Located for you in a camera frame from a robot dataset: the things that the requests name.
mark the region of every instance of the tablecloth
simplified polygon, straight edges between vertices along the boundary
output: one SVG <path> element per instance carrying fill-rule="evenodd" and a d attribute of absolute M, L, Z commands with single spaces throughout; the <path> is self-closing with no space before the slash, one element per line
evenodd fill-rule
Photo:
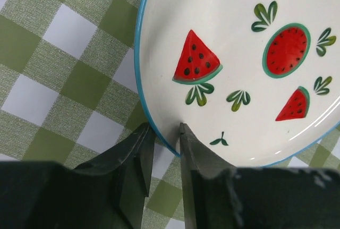
<path fill-rule="evenodd" d="M 93 158 L 147 119 L 133 67 L 140 0 L 0 0 L 0 160 Z M 340 169 L 340 128 L 276 166 Z M 180 160 L 155 145 L 142 228 L 184 228 Z"/>

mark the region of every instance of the white plate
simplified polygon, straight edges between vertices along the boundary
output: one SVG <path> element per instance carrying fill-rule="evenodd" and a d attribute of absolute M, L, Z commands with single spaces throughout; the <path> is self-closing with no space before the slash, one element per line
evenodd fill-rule
<path fill-rule="evenodd" d="M 184 122 L 235 166 L 292 156 L 340 119 L 339 15 L 338 0 L 142 0 L 148 119 L 173 152 Z"/>

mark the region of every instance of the blue plate rim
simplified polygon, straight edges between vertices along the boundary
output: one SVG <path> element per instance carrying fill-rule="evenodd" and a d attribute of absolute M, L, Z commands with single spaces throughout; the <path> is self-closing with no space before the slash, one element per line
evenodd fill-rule
<path fill-rule="evenodd" d="M 140 96 L 140 101 L 142 108 L 144 110 L 145 116 L 148 119 L 151 127 L 159 137 L 159 139 L 166 145 L 166 147 L 177 157 L 180 157 L 180 154 L 166 141 L 166 139 L 162 136 L 160 133 L 159 129 L 156 127 L 156 124 L 154 123 L 151 114 L 149 112 L 145 97 L 144 97 L 144 92 L 143 92 L 143 87 L 142 87 L 142 81 L 141 81 L 141 76 L 140 76 L 140 63 L 139 63 L 139 49 L 140 49 L 140 38 L 141 38 L 141 29 L 142 29 L 142 24 L 143 24 L 143 17 L 144 17 L 144 11 L 145 7 L 147 4 L 147 0 L 141 0 L 139 9 L 138 9 L 138 14 L 137 14 L 137 22 L 136 22 L 136 28 L 135 28 L 135 33 L 134 33 L 134 72 L 135 72 L 135 78 L 136 78 L 136 83 L 137 83 L 137 90 L 138 94 Z M 259 166 L 259 167 L 268 167 L 268 166 L 273 166 L 279 163 L 282 163 L 286 161 L 287 159 L 292 158 L 293 156 L 298 155 L 299 153 L 305 151 L 306 149 L 310 148 L 311 146 L 315 145 L 319 140 L 323 139 L 326 135 L 328 135 L 332 130 L 334 130 L 338 125 L 340 125 L 340 121 L 334 125 L 330 130 L 328 130 L 326 133 L 324 133 L 319 139 L 314 141 L 313 143 L 309 144 L 308 146 L 302 148 L 298 152 L 282 159 L 279 161 L 276 161 L 271 164 L 267 164 L 264 166 Z"/>

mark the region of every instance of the gingham fabric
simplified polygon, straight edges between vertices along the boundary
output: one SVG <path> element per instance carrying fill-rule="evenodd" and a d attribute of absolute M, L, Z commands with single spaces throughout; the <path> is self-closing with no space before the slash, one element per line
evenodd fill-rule
<path fill-rule="evenodd" d="M 145 122 L 133 38 L 140 0 L 0 0 L 0 160 L 74 168 Z M 340 169 L 340 128 L 276 166 Z M 180 160 L 156 141 L 142 228 L 184 228 Z"/>

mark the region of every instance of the red watermelon flesh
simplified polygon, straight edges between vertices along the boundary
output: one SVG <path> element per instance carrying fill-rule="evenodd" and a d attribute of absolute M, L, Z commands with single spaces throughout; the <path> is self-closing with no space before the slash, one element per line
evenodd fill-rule
<path fill-rule="evenodd" d="M 282 78 L 296 70 L 305 59 L 310 47 L 310 35 L 302 25 L 288 25 L 280 29 L 269 41 L 263 57 L 266 73 Z"/>
<path fill-rule="evenodd" d="M 183 84 L 200 84 L 213 78 L 221 69 L 217 56 L 190 30 L 173 80 Z"/>
<path fill-rule="evenodd" d="M 306 117 L 309 109 L 309 93 L 304 87 L 298 87 L 275 121 L 283 121 Z"/>

